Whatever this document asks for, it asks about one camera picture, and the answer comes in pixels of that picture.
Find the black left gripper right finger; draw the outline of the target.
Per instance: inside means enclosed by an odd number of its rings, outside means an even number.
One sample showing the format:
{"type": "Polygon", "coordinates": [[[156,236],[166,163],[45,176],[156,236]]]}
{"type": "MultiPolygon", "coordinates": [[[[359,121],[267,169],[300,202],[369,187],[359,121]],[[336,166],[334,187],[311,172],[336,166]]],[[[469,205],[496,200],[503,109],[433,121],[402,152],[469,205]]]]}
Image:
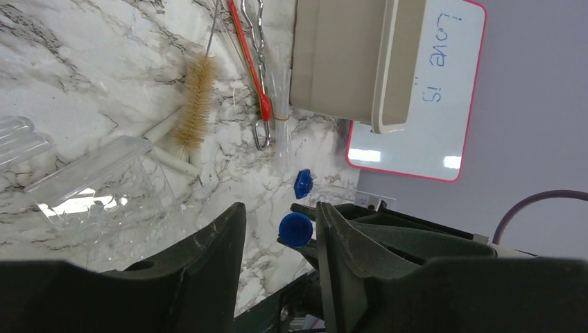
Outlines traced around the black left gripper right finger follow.
{"type": "Polygon", "coordinates": [[[586,332],[587,262],[315,211],[328,332],[586,332]]]}

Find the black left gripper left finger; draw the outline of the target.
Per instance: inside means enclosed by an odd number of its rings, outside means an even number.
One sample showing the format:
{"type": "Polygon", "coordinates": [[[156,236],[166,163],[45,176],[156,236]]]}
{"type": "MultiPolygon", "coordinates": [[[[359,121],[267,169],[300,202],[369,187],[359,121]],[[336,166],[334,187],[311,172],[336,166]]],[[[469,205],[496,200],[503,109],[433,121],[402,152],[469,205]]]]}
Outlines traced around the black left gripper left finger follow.
{"type": "Polygon", "coordinates": [[[233,332],[245,205],[124,271],[1,263],[2,332],[233,332]]]}

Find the blue capped test tube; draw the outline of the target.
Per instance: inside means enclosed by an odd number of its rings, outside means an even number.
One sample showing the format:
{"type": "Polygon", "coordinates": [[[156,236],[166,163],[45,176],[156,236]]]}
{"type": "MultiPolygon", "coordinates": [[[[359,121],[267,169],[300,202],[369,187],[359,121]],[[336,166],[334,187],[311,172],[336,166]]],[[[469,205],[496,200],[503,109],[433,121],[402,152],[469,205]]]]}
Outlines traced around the blue capped test tube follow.
{"type": "Polygon", "coordinates": [[[52,138],[46,133],[36,132],[29,118],[1,118],[1,172],[45,153],[52,147],[52,138]]]}
{"type": "Polygon", "coordinates": [[[307,215],[298,212],[284,216],[278,227],[278,238],[293,248],[308,245],[314,233],[315,223],[307,215]]]}

